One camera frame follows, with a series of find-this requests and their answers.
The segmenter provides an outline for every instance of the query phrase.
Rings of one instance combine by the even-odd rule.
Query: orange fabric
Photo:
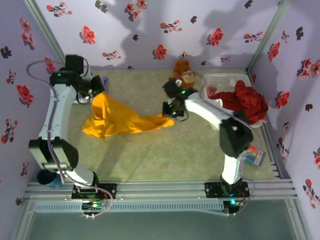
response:
[[[175,124],[172,119],[162,114],[140,116],[105,92],[98,94],[93,99],[91,108],[92,115],[86,118],[82,131],[101,139],[112,135],[155,131]]]

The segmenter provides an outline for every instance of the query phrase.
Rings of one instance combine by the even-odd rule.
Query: wallpaper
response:
[[[103,68],[245,68],[279,0],[35,0],[64,54]]]
[[[319,1],[293,1],[252,72],[314,239],[320,222],[319,9]]]
[[[55,55],[23,1],[3,2],[0,21],[0,239],[7,240],[26,186],[39,170],[28,144],[44,124],[50,96],[46,86],[27,75],[26,67],[55,60]],[[30,71],[49,81],[57,67],[47,62]]]

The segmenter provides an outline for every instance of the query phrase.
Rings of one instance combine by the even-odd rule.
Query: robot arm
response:
[[[164,91],[170,103],[163,103],[162,114],[174,117],[183,116],[185,111],[193,112],[219,129],[220,147],[224,152],[224,169],[220,177],[220,188],[225,197],[231,196],[242,184],[242,165],[247,149],[253,141],[251,130],[239,121],[230,117],[236,116],[248,122],[243,112],[232,112],[209,103],[193,88],[181,89],[175,81],[168,81]]]
[[[68,124],[72,104],[77,93],[86,98],[94,98],[104,91],[100,77],[92,78],[89,65],[84,71],[84,59],[77,55],[67,55],[65,67],[50,76],[50,85],[56,92],[50,91],[50,102],[44,125],[38,139],[29,141],[29,150],[42,169],[57,172],[58,168],[48,146],[48,125],[55,102],[55,112],[52,119],[50,141],[57,156],[61,170],[77,182],[89,186],[97,186],[97,175],[86,169],[79,162],[79,154],[75,147],[68,143]],[[81,191],[89,191],[88,187],[78,186]]]

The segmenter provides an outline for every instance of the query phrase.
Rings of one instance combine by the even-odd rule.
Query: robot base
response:
[[[99,188],[105,189],[109,191],[113,197],[113,199],[116,198],[116,193],[117,193],[117,184],[115,183],[99,183],[98,185]],[[79,191],[79,187],[74,185],[72,194],[71,194],[71,199],[72,200],[82,200],[83,202],[87,201],[100,201],[106,197],[105,193],[98,190],[98,191],[91,191],[91,192],[85,192],[85,191]]]
[[[235,184],[227,186],[223,181],[221,182],[206,182],[204,184],[205,195],[207,198],[215,199],[243,199],[250,197],[248,183],[245,181],[239,180]]]

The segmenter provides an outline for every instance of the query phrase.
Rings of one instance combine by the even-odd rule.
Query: stuffed animal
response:
[[[196,75],[192,72],[188,60],[178,60],[174,64],[173,77],[169,77],[169,81],[177,81],[180,88],[193,88],[196,81]]]

